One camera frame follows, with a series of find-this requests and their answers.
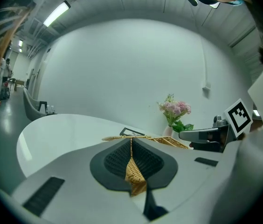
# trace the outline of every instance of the flower vase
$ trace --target flower vase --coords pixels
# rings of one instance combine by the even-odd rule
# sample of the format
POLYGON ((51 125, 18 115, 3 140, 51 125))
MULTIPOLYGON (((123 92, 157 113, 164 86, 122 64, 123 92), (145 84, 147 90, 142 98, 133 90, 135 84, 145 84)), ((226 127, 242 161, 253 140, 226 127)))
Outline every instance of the flower vase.
POLYGON ((171 126, 167 126, 163 132, 163 136, 170 136, 172 137, 173 128, 171 126))
POLYGON ((173 131, 171 137, 172 137, 173 139, 177 140, 177 141, 181 140, 181 139, 179 138, 179 133, 178 133, 178 132, 175 132, 175 131, 173 131))

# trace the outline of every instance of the fluorescent light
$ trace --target fluorescent light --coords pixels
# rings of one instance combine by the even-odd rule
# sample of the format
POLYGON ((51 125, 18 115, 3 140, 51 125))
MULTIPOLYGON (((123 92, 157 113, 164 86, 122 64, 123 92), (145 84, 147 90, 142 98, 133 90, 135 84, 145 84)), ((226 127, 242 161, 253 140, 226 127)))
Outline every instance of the fluorescent light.
POLYGON ((48 16, 48 18, 44 21, 43 24, 48 27, 53 21, 55 21, 61 14, 63 14, 68 9, 70 9, 70 5, 67 3, 67 1, 64 1, 50 14, 50 16, 48 16))
POLYGON ((219 6, 219 2, 215 3, 215 4, 211 4, 210 6, 213 7, 214 9, 216 9, 219 6))
POLYGON ((255 114, 256 116, 260 116, 258 110, 254 110, 254 114, 255 114))

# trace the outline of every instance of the hallway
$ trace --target hallway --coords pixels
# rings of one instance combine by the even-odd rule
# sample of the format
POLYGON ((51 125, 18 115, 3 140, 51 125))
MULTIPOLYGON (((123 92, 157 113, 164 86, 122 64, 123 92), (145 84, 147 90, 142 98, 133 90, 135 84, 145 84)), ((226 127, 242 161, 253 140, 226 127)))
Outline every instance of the hallway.
POLYGON ((16 144, 31 121, 25 115, 23 87, 11 88, 9 100, 0 106, 0 188, 8 194, 25 179, 17 161, 16 144))

